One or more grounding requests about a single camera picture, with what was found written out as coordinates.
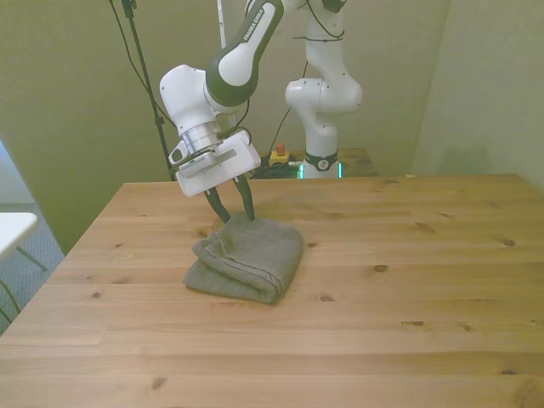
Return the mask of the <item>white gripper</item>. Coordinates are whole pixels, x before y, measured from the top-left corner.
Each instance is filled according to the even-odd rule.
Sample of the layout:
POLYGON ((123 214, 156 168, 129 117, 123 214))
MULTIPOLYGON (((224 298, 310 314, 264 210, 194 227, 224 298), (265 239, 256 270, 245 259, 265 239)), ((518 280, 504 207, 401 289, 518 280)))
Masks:
POLYGON ((252 192, 243 174, 256 169, 260 163, 251 133, 246 128, 238 128, 210 151, 202 152, 181 164, 176 179, 188 197, 204 192, 208 204, 224 224, 229 222, 230 213, 221 202, 215 187, 233 179, 247 217, 254 220, 252 192))

